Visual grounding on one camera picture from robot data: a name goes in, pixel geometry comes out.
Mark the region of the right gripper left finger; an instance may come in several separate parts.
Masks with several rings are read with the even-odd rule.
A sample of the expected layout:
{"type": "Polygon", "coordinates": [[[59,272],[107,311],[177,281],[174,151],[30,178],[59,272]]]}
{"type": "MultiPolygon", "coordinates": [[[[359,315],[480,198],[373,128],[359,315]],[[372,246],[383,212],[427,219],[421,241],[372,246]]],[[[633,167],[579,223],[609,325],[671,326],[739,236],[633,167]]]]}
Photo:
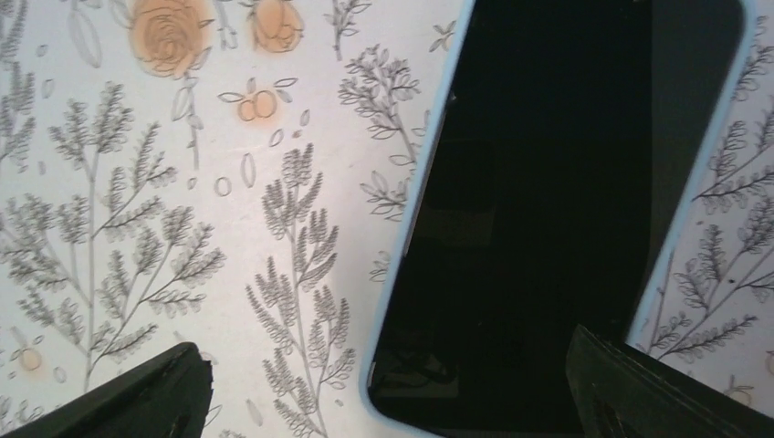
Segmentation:
{"type": "Polygon", "coordinates": [[[211,362],[186,341],[8,436],[200,438],[213,381],[211,362]]]}

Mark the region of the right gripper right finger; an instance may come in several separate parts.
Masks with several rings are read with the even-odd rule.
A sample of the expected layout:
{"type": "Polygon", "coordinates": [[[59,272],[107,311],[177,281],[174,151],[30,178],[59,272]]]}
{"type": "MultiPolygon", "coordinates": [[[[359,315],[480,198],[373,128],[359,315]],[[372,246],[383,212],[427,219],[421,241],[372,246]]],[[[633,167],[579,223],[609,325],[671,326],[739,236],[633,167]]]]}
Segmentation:
{"type": "Polygon", "coordinates": [[[770,437],[773,420],[621,342],[577,326],[566,376],[587,437],[770,437]]]}

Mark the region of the phone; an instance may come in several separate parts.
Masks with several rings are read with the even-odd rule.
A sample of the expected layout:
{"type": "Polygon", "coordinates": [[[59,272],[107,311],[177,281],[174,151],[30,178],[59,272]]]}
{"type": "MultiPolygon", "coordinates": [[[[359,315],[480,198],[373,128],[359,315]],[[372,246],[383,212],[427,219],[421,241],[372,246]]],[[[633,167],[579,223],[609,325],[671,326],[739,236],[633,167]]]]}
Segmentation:
{"type": "Polygon", "coordinates": [[[478,1],[365,390],[407,437],[579,437],[574,329],[623,335],[750,1],[478,1]]]}

